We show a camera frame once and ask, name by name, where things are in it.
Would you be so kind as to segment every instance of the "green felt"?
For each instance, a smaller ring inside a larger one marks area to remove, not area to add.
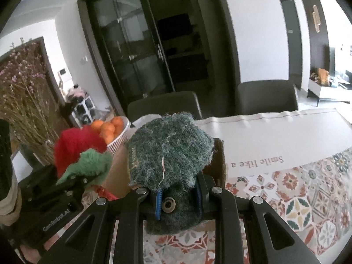
[[[195,186],[195,176],[212,159],[214,140],[199,129],[192,115],[173,114],[140,127],[126,144],[131,185],[156,192],[180,184],[184,191]]]
[[[184,191],[180,184],[171,186],[163,193],[163,200],[172,197],[176,202],[171,213],[161,212],[160,220],[148,220],[146,231],[153,235],[173,235],[197,226],[201,220],[192,191]]]
[[[64,174],[57,181],[56,184],[65,182],[70,176],[97,176],[93,182],[89,183],[99,185],[101,184],[111,167],[112,155],[109,152],[103,154],[98,153],[94,149],[88,149],[81,153],[78,162],[67,167]]]

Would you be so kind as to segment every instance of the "stuffed toy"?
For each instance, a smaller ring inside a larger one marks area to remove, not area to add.
[[[96,176],[93,182],[86,186],[101,184],[111,167],[112,155],[109,152],[98,153],[88,149],[80,154],[76,163],[69,165],[56,184],[64,183],[70,176]]]
[[[69,165],[78,162],[81,153],[88,149],[94,149],[98,153],[104,153],[107,149],[104,139],[90,126],[64,130],[54,148],[58,178],[64,174]]]
[[[173,114],[154,119],[126,143],[131,186],[156,194],[156,219],[147,232],[174,234],[200,223],[191,190],[196,174],[212,160],[214,140],[199,129],[192,115]]]

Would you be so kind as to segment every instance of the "glass door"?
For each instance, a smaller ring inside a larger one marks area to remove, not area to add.
[[[109,63],[110,79],[116,79],[112,84],[125,110],[132,101],[174,90],[148,1],[142,1],[143,6],[141,0],[91,4],[99,50]]]

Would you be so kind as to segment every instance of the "dried flower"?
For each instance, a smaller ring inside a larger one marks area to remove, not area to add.
[[[44,164],[53,163],[58,107],[45,82],[46,67],[40,44],[30,42],[20,49],[12,47],[14,50],[0,64],[0,97],[4,103],[0,106],[0,118],[10,122],[14,136],[28,145]]]

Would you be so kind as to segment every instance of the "dining chair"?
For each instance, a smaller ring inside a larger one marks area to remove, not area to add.
[[[294,85],[288,80],[240,83],[235,98],[237,115],[298,110]]]
[[[173,114],[188,112],[194,119],[202,119],[197,95],[193,91],[165,93],[131,102],[127,115],[131,122],[147,114]]]

